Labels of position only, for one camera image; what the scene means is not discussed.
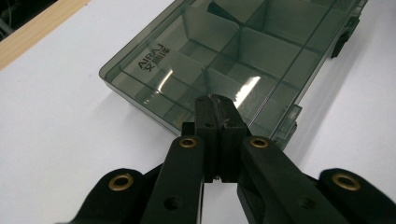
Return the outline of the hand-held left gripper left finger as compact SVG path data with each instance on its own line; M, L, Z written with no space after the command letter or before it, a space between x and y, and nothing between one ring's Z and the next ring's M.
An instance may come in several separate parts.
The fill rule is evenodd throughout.
M204 183L215 175L218 125L214 97L195 100L192 129L175 139L140 224L200 224Z

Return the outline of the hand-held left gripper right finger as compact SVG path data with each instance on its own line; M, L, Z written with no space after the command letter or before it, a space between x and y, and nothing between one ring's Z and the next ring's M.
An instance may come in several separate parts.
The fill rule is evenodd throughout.
M218 174L236 182L252 224L346 224L346 219L268 138L249 132L233 101L217 95Z

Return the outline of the grey transparent compartment box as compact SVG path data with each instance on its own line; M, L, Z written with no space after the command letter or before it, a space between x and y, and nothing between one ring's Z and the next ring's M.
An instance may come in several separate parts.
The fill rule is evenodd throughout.
M174 0L100 70L107 86L174 133L196 98L231 99L250 131L284 147L299 105L368 0Z

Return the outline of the white table mat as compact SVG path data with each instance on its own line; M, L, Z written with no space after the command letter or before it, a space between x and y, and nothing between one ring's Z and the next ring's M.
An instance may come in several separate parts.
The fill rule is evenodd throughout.
M150 170L173 134L106 86L100 68L172 0L90 0L12 63L0 49L0 224L73 218L97 181ZM287 155L347 169L396 201L396 0L368 0L301 101Z

